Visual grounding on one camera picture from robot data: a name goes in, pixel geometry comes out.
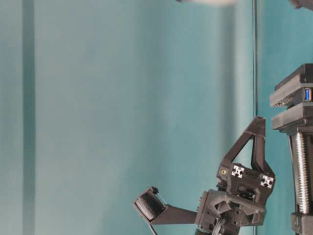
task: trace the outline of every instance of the teal backdrop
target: teal backdrop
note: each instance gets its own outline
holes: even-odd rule
[[[268,8],[260,12],[269,23],[263,31],[272,31],[271,40],[262,38],[268,48],[276,32],[270,17],[280,30],[289,14],[312,17],[289,6],[278,17]],[[294,44],[296,35],[306,36],[296,22],[297,34],[283,32],[283,42],[274,42],[281,51],[294,46],[286,36]],[[216,186],[221,158],[253,119],[252,1],[218,8],[174,0],[2,0],[0,28],[1,234],[146,235],[132,200],[153,185],[168,203],[196,210],[202,192]],[[301,64],[304,44],[296,48],[264,59],[260,84]],[[271,88],[259,92],[267,116],[275,113]],[[249,151],[240,156],[247,165]],[[277,164],[284,157],[289,169],[284,153],[267,158]],[[192,235],[195,228],[156,230]]]

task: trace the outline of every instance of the metal spring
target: metal spring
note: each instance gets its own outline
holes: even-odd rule
[[[296,200],[299,205],[299,212],[309,214],[311,212],[311,189],[309,176],[309,162],[306,151],[306,137],[302,133],[292,136],[294,178],[296,185]]]

